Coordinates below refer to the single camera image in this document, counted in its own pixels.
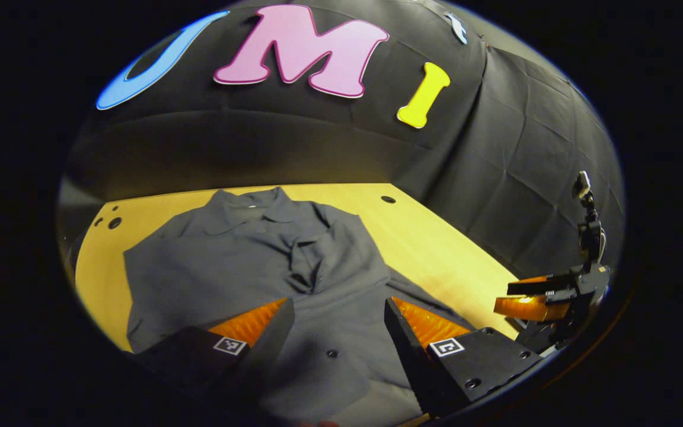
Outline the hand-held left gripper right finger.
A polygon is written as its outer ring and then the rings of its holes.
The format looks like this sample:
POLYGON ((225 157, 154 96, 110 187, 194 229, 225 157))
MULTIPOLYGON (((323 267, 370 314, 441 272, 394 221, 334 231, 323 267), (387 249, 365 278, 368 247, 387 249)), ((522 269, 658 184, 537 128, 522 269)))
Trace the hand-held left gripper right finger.
POLYGON ((442 418, 514 384, 543 358, 491 327, 470 330, 387 298, 384 321, 423 413, 442 418))

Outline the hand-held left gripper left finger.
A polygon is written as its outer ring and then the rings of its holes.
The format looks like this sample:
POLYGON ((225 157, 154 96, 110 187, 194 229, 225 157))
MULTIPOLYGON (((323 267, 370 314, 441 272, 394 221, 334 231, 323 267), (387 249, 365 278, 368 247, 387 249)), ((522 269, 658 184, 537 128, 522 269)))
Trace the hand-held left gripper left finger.
POLYGON ((135 363, 204 403, 255 406, 293 324, 295 303, 281 298, 210 328, 181 328, 135 363))

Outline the grey button shirt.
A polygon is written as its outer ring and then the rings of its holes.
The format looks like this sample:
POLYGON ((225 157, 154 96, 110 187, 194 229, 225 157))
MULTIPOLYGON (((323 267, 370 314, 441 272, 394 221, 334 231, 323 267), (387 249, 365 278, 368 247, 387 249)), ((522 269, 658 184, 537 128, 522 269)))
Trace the grey button shirt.
POLYGON ((293 299, 295 322, 258 403, 277 424, 392 427, 419 415, 384 323, 387 298, 469 327, 385 264, 360 217, 295 202, 281 187, 243 195, 218 191, 124 258, 133 352, 184 327, 210 328, 293 299))

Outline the black backdrop cloth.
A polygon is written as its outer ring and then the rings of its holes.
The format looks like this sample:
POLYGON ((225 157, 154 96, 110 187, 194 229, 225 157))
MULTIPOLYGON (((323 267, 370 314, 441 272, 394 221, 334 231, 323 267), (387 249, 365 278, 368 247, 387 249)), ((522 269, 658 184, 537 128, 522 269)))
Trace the black backdrop cloth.
POLYGON ((627 202, 617 151, 564 73, 510 35, 436 0, 240 0, 206 25, 173 67, 109 109, 91 106, 65 180, 103 202, 216 187, 388 182, 517 276, 576 264, 585 170, 605 230, 602 262, 623 257, 627 202), (258 9, 299 5, 318 33, 363 21, 388 40, 357 99, 292 82, 267 48, 266 80, 224 85, 217 69, 258 27, 258 9))

